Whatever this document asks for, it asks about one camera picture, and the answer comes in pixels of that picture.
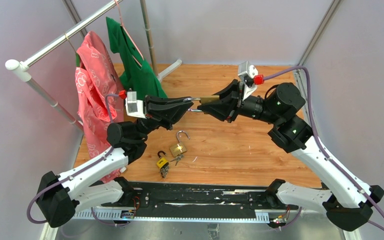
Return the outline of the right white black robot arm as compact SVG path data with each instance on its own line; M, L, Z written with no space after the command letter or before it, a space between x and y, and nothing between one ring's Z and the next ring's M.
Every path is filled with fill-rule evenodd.
M272 209L295 205L321 213L348 232L368 223L384 190L362 182L347 170L297 115L306 102L300 90L286 82L272 86L265 96L246 96L246 87L233 80L215 93L213 100L201 101L198 109L229 123L244 116L272 125L268 135L275 145L309 167L322 183L315 189L276 179L266 189L266 204Z

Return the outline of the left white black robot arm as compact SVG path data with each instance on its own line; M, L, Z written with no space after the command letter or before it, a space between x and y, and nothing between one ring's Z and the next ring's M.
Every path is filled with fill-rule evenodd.
M133 193L121 178L103 185L94 183L114 170L122 169L138 160L147 148L148 135L159 129L172 130L193 106L194 98L161 98L147 95L137 98L135 91L117 94L125 112L136 120L110 120L106 140L110 146L86 163L60 174L49 171L40 180L37 194L29 202L26 216L34 224L49 224L57 228L67 223L76 213L99 204L117 202L129 206Z

